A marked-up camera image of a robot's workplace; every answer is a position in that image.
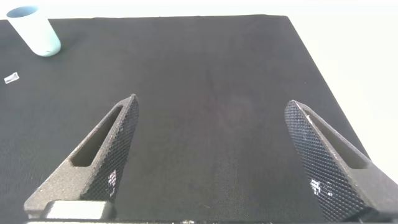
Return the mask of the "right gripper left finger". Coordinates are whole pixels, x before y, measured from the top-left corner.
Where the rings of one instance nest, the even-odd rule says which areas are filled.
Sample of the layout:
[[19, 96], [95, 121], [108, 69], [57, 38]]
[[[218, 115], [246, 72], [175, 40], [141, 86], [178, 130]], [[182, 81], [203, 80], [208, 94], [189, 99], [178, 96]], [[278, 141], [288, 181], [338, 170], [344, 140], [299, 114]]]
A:
[[55, 200], [114, 202], [138, 120], [135, 94], [116, 103], [25, 201], [28, 217], [38, 218]]

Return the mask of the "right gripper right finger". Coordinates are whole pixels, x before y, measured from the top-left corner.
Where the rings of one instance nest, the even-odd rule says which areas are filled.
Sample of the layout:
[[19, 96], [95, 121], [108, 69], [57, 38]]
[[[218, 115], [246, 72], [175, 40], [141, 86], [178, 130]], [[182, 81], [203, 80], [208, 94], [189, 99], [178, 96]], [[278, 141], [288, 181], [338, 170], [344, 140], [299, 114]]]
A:
[[307, 105], [284, 119], [326, 221], [397, 221], [397, 183]]

